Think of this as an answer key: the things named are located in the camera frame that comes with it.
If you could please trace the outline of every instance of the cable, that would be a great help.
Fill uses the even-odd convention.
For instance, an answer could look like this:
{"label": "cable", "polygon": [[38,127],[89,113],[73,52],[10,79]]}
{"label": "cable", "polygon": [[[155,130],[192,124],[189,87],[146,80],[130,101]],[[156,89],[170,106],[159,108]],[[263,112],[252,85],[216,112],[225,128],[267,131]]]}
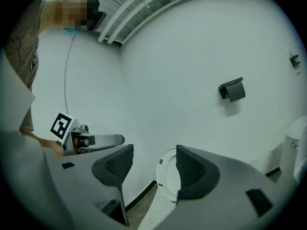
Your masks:
{"label": "cable", "polygon": [[68,50],[68,54],[67,54],[67,58],[66,58],[66,64],[65,64],[65,73],[64,73],[64,99],[65,99],[65,107],[66,107],[66,112],[67,112],[67,114],[69,114],[69,112],[68,112],[68,106],[67,106],[67,98],[66,98],[66,75],[67,75],[67,64],[68,64],[69,54],[70,54],[70,52],[71,52],[71,46],[72,46],[73,40],[75,39],[76,34],[77,34],[77,32],[74,33],[73,38],[72,38],[72,40],[71,40],[71,45],[70,45],[69,50]]}

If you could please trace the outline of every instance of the floor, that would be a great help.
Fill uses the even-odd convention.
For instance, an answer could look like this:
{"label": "floor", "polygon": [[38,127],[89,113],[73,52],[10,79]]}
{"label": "floor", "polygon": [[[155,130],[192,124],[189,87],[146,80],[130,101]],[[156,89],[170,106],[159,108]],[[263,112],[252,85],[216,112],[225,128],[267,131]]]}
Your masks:
{"label": "floor", "polygon": [[275,174],[269,176],[269,178],[274,181],[274,182],[277,182],[277,180],[279,179],[280,175],[282,174],[281,171],[278,171],[276,172]]}
{"label": "floor", "polygon": [[131,229],[137,230],[141,221],[145,217],[150,205],[153,202],[154,195],[158,189],[154,185],[152,189],[133,207],[127,212],[127,218]]}

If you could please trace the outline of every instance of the toilet paper holder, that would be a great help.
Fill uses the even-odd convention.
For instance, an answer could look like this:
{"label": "toilet paper holder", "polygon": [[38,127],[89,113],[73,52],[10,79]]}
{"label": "toilet paper holder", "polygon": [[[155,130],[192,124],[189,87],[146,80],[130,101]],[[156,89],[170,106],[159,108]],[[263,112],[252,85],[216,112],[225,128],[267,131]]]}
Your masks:
{"label": "toilet paper holder", "polygon": [[222,99],[229,98],[230,102],[237,101],[245,97],[245,90],[242,84],[243,78],[238,78],[227,83],[223,83],[219,87]]}

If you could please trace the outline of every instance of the cap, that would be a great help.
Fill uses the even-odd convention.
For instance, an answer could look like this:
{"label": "cap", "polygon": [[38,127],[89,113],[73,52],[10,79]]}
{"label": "cap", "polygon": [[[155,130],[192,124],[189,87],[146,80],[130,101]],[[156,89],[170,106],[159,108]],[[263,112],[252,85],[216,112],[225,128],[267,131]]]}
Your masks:
{"label": "cap", "polygon": [[91,17],[87,19],[87,30],[96,30],[102,21],[106,18],[106,13],[99,11],[99,1],[98,0],[87,0],[88,4],[91,4]]}

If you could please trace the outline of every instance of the black slot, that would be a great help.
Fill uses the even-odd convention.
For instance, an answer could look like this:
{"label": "black slot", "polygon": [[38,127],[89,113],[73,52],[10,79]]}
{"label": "black slot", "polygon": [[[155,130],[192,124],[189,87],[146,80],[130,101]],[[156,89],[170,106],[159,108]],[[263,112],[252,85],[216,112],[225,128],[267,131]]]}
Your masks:
{"label": "black slot", "polygon": [[250,189],[246,191],[246,194],[252,202],[259,217],[264,215],[273,206],[260,189]]}
{"label": "black slot", "polygon": [[75,165],[71,162],[62,164],[63,169],[68,169],[68,168],[73,167],[73,166],[75,166]]}

